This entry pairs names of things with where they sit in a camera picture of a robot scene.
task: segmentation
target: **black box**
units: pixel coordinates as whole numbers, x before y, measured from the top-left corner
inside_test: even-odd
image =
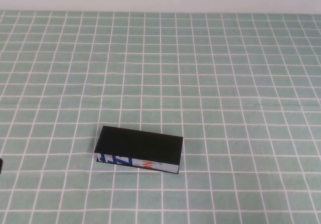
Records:
[[[103,126],[98,162],[178,174],[183,137]]]

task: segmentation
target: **table surface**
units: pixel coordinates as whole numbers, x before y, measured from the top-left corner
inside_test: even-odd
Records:
[[[321,16],[0,11],[0,223],[320,223],[320,62]],[[103,125],[179,174],[95,162]]]

